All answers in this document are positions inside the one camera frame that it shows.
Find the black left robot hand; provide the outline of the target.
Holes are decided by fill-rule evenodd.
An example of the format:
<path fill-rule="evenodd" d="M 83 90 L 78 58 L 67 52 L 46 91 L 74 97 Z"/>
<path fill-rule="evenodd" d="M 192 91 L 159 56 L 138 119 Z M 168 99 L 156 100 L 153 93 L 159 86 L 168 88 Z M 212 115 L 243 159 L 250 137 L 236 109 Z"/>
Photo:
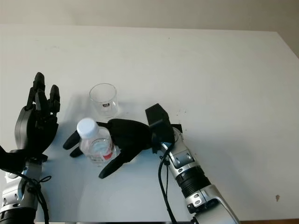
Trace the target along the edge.
<path fill-rule="evenodd" d="M 58 86 L 52 85 L 50 98 L 46 98 L 44 75 L 38 72 L 29 90 L 27 104 L 21 109 L 15 125 L 15 152 L 32 157 L 42 154 L 56 136 L 59 111 Z"/>

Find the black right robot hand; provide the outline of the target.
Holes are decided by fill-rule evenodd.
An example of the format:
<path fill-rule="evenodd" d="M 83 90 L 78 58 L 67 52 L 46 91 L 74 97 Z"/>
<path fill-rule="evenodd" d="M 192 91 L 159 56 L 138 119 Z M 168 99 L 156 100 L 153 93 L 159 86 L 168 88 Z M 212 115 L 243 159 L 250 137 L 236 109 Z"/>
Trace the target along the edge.
<path fill-rule="evenodd" d="M 151 133 L 146 124 L 134 120 L 111 119 L 103 123 L 83 118 L 63 144 L 63 149 L 71 148 L 70 157 L 85 155 L 101 167 L 99 178 L 104 179 L 151 148 Z"/>

